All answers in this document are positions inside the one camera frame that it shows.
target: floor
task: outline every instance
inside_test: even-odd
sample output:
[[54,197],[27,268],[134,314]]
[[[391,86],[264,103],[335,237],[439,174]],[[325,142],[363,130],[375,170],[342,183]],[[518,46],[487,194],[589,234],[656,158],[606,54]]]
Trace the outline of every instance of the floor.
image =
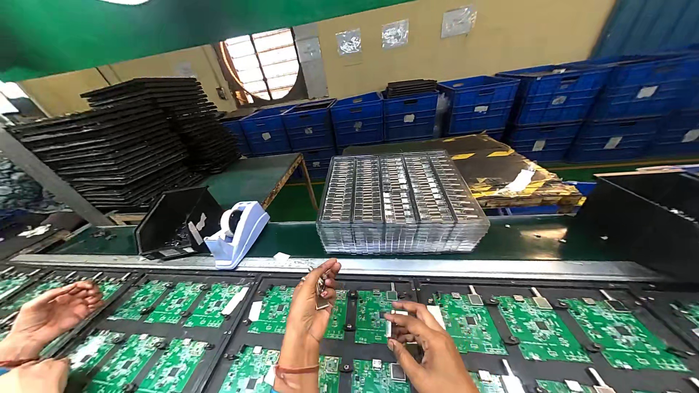
[[[580,182],[595,181],[595,173],[634,171],[643,166],[697,164],[699,158],[687,159],[647,159],[633,162],[605,162],[599,164],[566,164],[563,162],[547,162],[543,167],[556,173],[564,180]],[[313,191],[320,203],[324,183],[314,183]],[[315,221],[316,212],[311,206],[308,191],[303,183],[286,185],[279,192],[267,209],[270,219],[274,222]]]

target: blue plastic crate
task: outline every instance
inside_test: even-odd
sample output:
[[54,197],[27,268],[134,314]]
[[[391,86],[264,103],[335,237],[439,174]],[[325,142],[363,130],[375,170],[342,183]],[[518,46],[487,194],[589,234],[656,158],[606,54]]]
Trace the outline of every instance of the blue plastic crate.
[[495,76],[441,82],[439,88],[449,99],[447,135],[503,128],[517,93],[518,79]]
[[382,117],[337,122],[334,124],[334,129],[335,141],[339,148],[384,141],[384,120]]
[[413,94],[411,96],[386,98],[383,92],[384,117],[403,113],[422,112],[437,109],[438,92]]
[[547,65],[497,73],[520,79],[511,119],[515,124],[583,120],[605,84],[609,69]]
[[382,97],[379,93],[373,92],[337,100],[330,107],[330,114],[332,115],[333,123],[336,127],[338,123],[344,123],[350,120],[383,117]]

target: finger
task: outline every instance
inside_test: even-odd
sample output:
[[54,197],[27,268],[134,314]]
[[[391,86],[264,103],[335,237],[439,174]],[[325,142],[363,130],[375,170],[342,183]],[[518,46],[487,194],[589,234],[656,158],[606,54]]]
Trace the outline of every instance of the finger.
[[393,351],[396,359],[398,360],[398,364],[403,367],[403,371],[413,385],[415,385],[417,381],[424,379],[425,369],[423,369],[422,366],[415,361],[410,352],[405,349],[403,344],[399,343],[395,338],[389,338],[388,346],[389,349]]
[[415,314],[417,319],[425,322],[427,327],[430,329],[444,330],[439,322],[430,314],[427,310],[427,306],[422,303],[415,303],[414,301],[394,301],[392,306],[397,310],[405,310],[409,313]]

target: green circuit board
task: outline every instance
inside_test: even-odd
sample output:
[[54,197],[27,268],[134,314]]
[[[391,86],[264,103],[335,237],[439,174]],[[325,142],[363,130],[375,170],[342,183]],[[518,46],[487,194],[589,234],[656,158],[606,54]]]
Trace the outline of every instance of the green circuit board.
[[134,334],[102,366],[83,390],[85,393],[123,393],[156,352],[162,337]]
[[437,293],[433,295],[433,300],[440,307],[444,325],[459,352],[507,355],[505,344],[486,306],[473,305],[468,296],[458,293]]
[[[537,379],[536,384],[539,385],[539,387],[546,389],[549,393],[581,393],[576,392],[574,390],[570,390],[570,388],[565,383],[559,382],[557,380]],[[595,388],[592,386],[581,384],[580,387],[582,388],[582,393],[596,393]]]
[[524,359],[592,362],[556,311],[537,307],[530,297],[515,300],[512,296],[497,296],[496,299],[500,301],[498,309],[510,332],[519,339]]
[[[278,350],[262,347],[245,347],[233,361],[219,393],[269,393],[272,385],[265,382],[270,367],[279,359]],[[320,356],[318,361],[318,390],[320,393],[337,393],[340,389],[340,358]]]
[[602,355],[617,369],[689,371],[667,345],[628,310],[615,310],[606,301],[563,300],[587,337],[602,345]]
[[199,364],[207,343],[174,338],[136,393],[181,393]]
[[42,283],[39,283],[37,286],[30,288],[29,290],[21,294],[20,297],[16,298],[12,303],[4,306],[2,309],[7,311],[17,311],[20,309],[20,307],[22,307],[24,303],[34,299],[40,294],[48,290],[53,290],[54,288],[62,287],[64,285],[65,283],[61,280],[44,281]]
[[182,314],[194,303],[201,293],[201,283],[185,281],[177,283],[175,289],[160,302],[153,310],[145,323],[171,323],[175,324],[182,319]]
[[221,327],[224,316],[221,314],[228,302],[241,290],[242,285],[229,285],[217,283],[211,285],[211,289],[206,292],[204,299],[194,309],[192,315],[185,322],[186,327]]
[[116,346],[115,341],[124,338],[123,333],[100,330],[88,336],[68,358],[71,360],[69,385],[85,385],[87,374]]
[[352,372],[353,393],[409,393],[408,382],[403,369],[396,363],[372,360],[354,360]]
[[386,319],[384,313],[393,310],[392,300],[385,291],[357,291],[354,342],[358,344],[385,344]]
[[505,393],[505,388],[503,388],[503,382],[500,380],[500,376],[496,376],[487,373],[484,379],[481,379],[478,373],[469,371],[471,379],[476,384],[478,392],[480,393]]
[[141,319],[142,310],[152,307],[160,296],[168,289],[166,281],[152,280],[138,288],[131,297],[124,302],[108,320],[132,320]]

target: microchip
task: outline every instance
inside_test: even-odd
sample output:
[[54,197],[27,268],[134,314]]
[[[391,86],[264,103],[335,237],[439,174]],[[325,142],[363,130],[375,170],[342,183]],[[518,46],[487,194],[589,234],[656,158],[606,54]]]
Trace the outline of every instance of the microchip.
[[615,326],[614,328],[622,336],[631,336],[631,332],[625,326]]
[[391,379],[405,381],[405,372],[398,363],[391,363]]

